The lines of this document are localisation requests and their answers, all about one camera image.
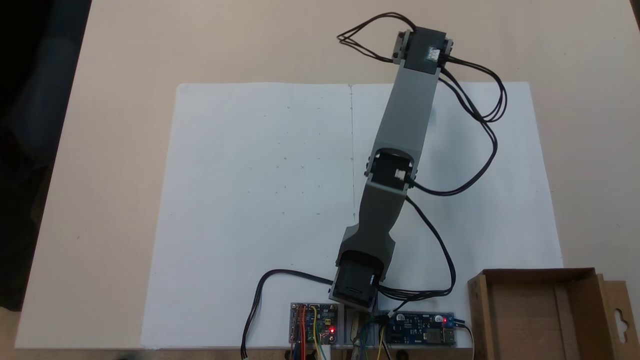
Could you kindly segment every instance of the white paper sheet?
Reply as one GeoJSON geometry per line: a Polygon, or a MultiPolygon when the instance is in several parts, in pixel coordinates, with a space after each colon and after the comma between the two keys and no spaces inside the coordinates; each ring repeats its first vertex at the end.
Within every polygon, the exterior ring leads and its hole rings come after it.
{"type": "MultiPolygon", "coordinates": [[[[463,86],[481,110],[495,103],[495,85],[463,86]]],[[[455,197],[410,191],[444,238],[458,282],[448,297],[407,310],[468,319],[466,281],[483,268],[562,267],[529,87],[506,86],[508,112],[493,127],[500,147],[485,176],[455,197]]],[[[390,90],[281,83],[178,88],[143,346],[238,347],[264,272],[290,268],[333,279],[390,90]]],[[[418,175],[444,190],[473,176],[490,153],[486,134],[447,91],[438,87],[418,175]]],[[[396,249],[385,284],[448,286],[442,252],[411,207],[391,235],[396,249]]],[[[270,278],[248,346],[287,347],[289,303],[328,302],[327,291],[288,275],[270,278]]],[[[392,305],[383,297],[380,304],[392,305]]],[[[458,340],[470,346],[465,335],[458,340]]]]}

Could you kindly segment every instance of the hang tab hole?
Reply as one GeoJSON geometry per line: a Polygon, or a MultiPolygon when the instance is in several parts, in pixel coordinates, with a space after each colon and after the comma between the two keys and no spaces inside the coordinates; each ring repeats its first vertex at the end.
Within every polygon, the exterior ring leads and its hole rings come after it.
{"type": "Polygon", "coordinates": [[[616,319],[616,328],[618,329],[618,339],[620,339],[621,343],[627,342],[627,329],[629,328],[629,324],[622,319],[622,311],[620,309],[616,309],[613,313],[613,316],[616,319]]]}

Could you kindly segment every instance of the dark background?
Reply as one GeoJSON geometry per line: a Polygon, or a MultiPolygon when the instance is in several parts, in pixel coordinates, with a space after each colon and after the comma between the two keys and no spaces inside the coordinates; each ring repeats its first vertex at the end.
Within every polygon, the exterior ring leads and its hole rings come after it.
{"type": "Polygon", "coordinates": [[[90,0],[0,4],[0,306],[22,307],[90,0]]]}

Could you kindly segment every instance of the cardboard box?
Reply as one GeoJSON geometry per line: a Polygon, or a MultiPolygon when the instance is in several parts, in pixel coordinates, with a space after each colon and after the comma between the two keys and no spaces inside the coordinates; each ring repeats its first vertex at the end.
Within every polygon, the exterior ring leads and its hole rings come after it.
{"type": "Polygon", "coordinates": [[[476,360],[639,358],[627,285],[593,268],[489,269],[467,286],[476,360]]]}

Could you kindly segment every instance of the blue circuit board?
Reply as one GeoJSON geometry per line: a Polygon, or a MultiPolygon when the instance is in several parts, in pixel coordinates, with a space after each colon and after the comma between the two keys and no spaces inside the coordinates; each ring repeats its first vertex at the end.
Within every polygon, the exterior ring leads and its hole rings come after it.
{"type": "Polygon", "coordinates": [[[456,344],[453,313],[402,312],[394,315],[385,329],[390,344],[441,345],[456,344]]]}

